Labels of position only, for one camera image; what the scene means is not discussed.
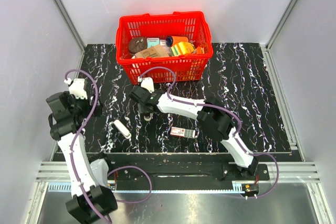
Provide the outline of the white stapler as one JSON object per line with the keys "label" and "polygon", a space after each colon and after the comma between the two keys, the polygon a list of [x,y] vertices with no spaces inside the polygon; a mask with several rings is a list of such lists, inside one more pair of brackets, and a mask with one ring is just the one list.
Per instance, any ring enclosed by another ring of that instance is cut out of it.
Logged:
{"label": "white stapler", "polygon": [[131,138],[131,132],[120,120],[113,121],[113,124],[126,139]]}

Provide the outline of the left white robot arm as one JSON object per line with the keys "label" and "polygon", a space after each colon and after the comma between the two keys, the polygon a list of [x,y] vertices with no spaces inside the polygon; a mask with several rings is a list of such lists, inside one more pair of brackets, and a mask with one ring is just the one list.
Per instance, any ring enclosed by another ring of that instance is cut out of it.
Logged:
{"label": "left white robot arm", "polygon": [[48,117],[50,136],[61,149],[71,182],[67,211],[80,223],[109,222],[109,214],[118,205],[108,179],[114,168],[104,153],[89,159],[85,150],[83,123],[95,114],[88,99],[77,99],[68,91],[46,99],[51,109]]}

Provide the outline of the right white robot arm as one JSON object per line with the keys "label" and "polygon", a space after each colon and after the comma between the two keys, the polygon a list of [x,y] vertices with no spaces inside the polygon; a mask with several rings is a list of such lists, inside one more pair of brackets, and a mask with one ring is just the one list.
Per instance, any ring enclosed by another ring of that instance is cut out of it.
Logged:
{"label": "right white robot arm", "polygon": [[194,100],[161,90],[149,91],[136,85],[129,94],[141,113],[166,113],[197,121],[198,127],[213,141],[220,142],[233,157],[239,175],[250,180],[258,173],[258,160],[239,136],[240,119],[220,106],[216,98]]}

